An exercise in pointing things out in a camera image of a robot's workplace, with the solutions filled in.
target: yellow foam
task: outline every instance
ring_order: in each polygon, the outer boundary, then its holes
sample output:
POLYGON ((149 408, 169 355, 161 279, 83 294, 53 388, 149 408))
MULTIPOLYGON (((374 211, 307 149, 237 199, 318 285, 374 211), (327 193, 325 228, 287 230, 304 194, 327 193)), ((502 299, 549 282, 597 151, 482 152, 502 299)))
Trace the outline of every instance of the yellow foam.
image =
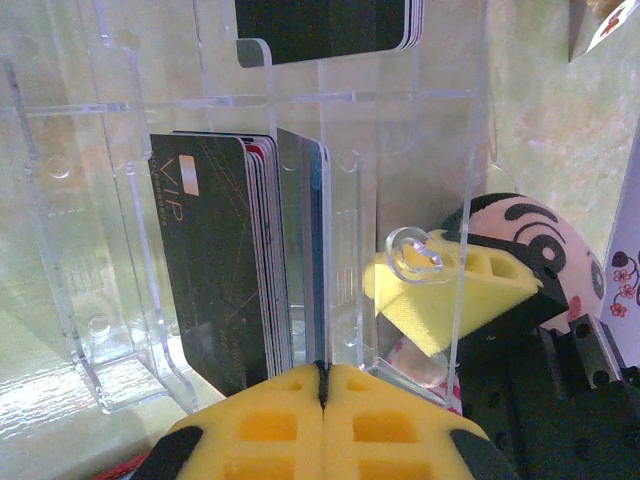
POLYGON ((449 432, 476 424, 354 367, 330 378, 325 480, 473 479, 449 432))
POLYGON ((473 422, 357 368, 294 369, 177 423, 204 431, 178 480, 472 480, 449 432, 473 422))
POLYGON ((204 431, 178 479, 322 478, 318 382, 314 365, 299 367, 178 422, 171 431, 204 431))
MULTIPOLYGON (((426 247, 441 253, 444 283, 412 285, 400 280, 387 264, 384 253, 365 270, 365 294, 381 312, 427 355, 451 345, 458 291, 460 244, 442 239, 443 231, 431 232, 437 241, 426 247)), ((405 250, 411 264, 429 267, 429 259, 411 247, 405 250)), ((460 336, 491 321, 533 296, 542 283, 531 269, 510 253, 477 245, 467 248, 460 336)))

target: stack of cards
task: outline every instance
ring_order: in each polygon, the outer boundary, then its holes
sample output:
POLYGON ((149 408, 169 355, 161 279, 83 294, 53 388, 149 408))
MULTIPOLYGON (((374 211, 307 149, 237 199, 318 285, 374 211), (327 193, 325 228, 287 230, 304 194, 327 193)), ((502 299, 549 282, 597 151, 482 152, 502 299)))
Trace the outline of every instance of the stack of cards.
MULTIPOLYGON (((284 165, 286 191, 300 207, 299 218, 287 218, 297 237, 299 248, 290 249, 302 257, 303 291, 298 304, 303 307, 305 358, 307 362, 330 360, 330 345, 325 335, 331 268, 331 160, 321 143, 293 132, 278 129, 278 150, 284 165)), ((288 257, 288 264, 296 259, 288 257)))
POLYGON ((267 136, 152 135, 184 353, 224 395, 292 367, 278 157, 267 136))
MULTIPOLYGON (((274 64, 404 50, 422 37, 424 0, 235 0, 238 36, 267 42, 274 64)), ((258 66, 238 47, 243 66, 258 66)))

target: clear acrylic card holder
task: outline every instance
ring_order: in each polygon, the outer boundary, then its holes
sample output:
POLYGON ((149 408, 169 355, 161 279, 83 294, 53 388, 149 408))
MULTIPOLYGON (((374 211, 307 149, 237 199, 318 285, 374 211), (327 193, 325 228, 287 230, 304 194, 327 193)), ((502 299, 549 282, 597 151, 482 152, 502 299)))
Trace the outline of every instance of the clear acrylic card holder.
MULTIPOLYGON (((425 5, 424 35, 412 49, 275 66, 266 42, 237 38, 233 0, 3 6, 0 122, 9 141, 0 148, 18 185, 8 202, 20 210, 9 244, 34 238, 37 254, 23 256, 41 261, 71 359, 105 411, 158 395, 186 412, 202 407, 182 358, 146 163, 149 134, 174 130, 277 139, 283 128, 326 146, 330 359, 429 396, 384 360, 398 332, 389 333, 365 292, 389 235, 436 229, 486 169, 477 154, 486 7, 425 5), (122 372, 143 387, 120 386, 122 372)), ((299 168, 283 165, 283 176, 299 168)), ((289 200, 283 209, 295 217, 289 200)), ((465 248, 463 236, 440 254, 453 271, 435 281, 461 278, 465 248)), ((451 346, 438 360, 449 376, 456 285, 451 346)))

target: black foam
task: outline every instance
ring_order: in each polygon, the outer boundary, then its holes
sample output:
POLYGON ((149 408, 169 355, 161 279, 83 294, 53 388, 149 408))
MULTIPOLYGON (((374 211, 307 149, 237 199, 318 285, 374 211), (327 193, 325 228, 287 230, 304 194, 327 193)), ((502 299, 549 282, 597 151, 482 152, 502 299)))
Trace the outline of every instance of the black foam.
POLYGON ((449 435, 475 480, 520 479, 500 451, 489 440, 468 430, 453 430, 449 435))
POLYGON ((189 426, 165 435, 153 447, 131 480, 175 480, 203 433, 200 427, 189 426))

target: foam block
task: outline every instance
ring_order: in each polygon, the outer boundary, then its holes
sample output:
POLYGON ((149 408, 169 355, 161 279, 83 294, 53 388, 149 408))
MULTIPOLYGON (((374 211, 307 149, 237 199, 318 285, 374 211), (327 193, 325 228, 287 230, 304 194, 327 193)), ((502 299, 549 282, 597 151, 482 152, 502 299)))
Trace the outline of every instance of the foam block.
MULTIPOLYGON (((401 330, 420 350, 431 356, 451 345, 458 293, 460 244, 442 238, 444 231, 431 232, 434 242, 426 248, 443 255, 444 269, 451 279, 445 283, 413 285, 400 280, 387 264, 384 253, 365 271, 365 294, 376 309, 401 330)), ((428 259, 411 247, 405 256, 414 265, 428 267, 428 259)), ((464 337, 500 314, 532 297, 542 282, 531 269, 510 253, 479 245, 468 245, 464 272, 464 295, 460 336, 464 337)))
POLYGON ((178 422, 133 480, 485 478, 517 477, 476 424, 357 368, 322 365, 178 422))

